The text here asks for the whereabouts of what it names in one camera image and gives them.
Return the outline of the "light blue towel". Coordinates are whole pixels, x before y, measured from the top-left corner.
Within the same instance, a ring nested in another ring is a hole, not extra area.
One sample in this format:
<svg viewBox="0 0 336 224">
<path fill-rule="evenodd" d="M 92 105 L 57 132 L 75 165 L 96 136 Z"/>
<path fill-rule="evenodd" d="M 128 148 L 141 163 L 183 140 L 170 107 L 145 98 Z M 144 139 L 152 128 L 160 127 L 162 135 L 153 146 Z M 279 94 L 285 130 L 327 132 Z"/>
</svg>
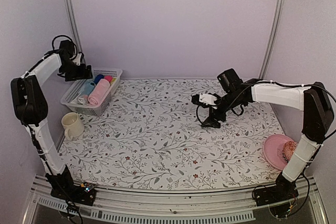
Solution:
<svg viewBox="0 0 336 224">
<path fill-rule="evenodd" d="M 93 81 L 85 82 L 77 95 L 76 102 L 81 105 L 88 104 L 89 95 L 94 90 L 95 86 L 96 84 Z"/>
</svg>

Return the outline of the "white plastic basket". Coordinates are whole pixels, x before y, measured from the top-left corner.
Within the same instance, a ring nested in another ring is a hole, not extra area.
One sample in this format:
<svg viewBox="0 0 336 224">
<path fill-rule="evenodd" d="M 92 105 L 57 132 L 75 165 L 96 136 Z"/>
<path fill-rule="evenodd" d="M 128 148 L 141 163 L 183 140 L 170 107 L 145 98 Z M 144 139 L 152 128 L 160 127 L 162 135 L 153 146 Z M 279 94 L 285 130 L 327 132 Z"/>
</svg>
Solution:
<svg viewBox="0 0 336 224">
<path fill-rule="evenodd" d="M 76 113 L 101 116 L 119 86 L 122 73 L 118 68 L 93 68 L 93 78 L 75 81 L 60 103 Z"/>
</svg>

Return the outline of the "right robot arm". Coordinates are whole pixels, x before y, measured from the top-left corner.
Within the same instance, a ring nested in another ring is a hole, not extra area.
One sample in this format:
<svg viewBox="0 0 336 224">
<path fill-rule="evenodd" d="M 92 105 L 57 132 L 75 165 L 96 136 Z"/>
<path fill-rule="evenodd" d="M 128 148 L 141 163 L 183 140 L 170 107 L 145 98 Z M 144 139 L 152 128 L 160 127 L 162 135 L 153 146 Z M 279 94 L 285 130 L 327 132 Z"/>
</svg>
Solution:
<svg viewBox="0 0 336 224">
<path fill-rule="evenodd" d="M 239 107 L 252 103 L 269 103 L 280 121 L 282 129 L 293 136 L 298 145 L 292 158 L 284 167 L 271 190 L 276 201 L 291 194 L 297 178 L 312 163 L 324 141 L 335 135 L 330 130 L 334 123 L 335 97 L 322 82 L 284 84 L 273 80 L 242 80 L 234 69 L 217 76 L 225 94 L 200 93 L 192 98 L 198 107 L 208 109 L 208 117 L 201 127 L 220 128 L 226 121 L 227 112 L 235 113 Z"/>
</svg>

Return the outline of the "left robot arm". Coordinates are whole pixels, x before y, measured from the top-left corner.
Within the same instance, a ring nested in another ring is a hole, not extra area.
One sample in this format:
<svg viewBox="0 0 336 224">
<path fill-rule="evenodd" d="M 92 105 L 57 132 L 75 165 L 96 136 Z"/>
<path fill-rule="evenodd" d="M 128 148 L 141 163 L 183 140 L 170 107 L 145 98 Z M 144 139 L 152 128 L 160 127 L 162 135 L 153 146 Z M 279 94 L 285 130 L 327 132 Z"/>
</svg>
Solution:
<svg viewBox="0 0 336 224">
<path fill-rule="evenodd" d="M 52 140 L 47 120 L 48 103 L 41 87 L 54 72 L 71 82 L 91 79 L 92 70 L 84 63 L 83 53 L 69 36 L 60 35 L 55 39 L 61 39 L 59 46 L 52 45 L 51 50 L 21 77 L 14 78 L 10 90 L 15 116 L 29 133 L 44 163 L 47 180 L 54 191 L 73 200 L 78 195 L 78 188 Z"/>
</svg>

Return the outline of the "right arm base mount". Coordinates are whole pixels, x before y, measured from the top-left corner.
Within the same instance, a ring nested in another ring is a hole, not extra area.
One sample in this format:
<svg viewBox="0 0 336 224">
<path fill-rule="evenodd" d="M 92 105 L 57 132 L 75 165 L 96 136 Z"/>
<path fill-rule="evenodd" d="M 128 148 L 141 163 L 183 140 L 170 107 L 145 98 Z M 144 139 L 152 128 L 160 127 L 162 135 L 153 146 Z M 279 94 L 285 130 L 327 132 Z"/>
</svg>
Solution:
<svg viewBox="0 0 336 224">
<path fill-rule="evenodd" d="M 275 184 L 273 186 L 259 185 L 251 193 L 257 206 L 275 204 L 289 199 L 296 199 L 299 196 L 296 185 Z"/>
</svg>

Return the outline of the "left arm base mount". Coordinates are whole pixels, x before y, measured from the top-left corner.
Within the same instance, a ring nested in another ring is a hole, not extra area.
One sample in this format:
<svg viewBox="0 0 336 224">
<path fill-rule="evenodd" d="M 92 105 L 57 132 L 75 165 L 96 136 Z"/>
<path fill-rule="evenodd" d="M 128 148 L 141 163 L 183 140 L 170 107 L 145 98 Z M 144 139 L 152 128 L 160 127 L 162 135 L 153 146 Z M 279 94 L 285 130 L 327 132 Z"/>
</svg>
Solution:
<svg viewBox="0 0 336 224">
<path fill-rule="evenodd" d="M 75 185 L 73 182 L 53 181 L 50 184 L 52 186 L 51 195 L 55 198 L 87 206 L 93 206 L 96 199 L 95 189 L 87 191 L 85 187 Z"/>
</svg>

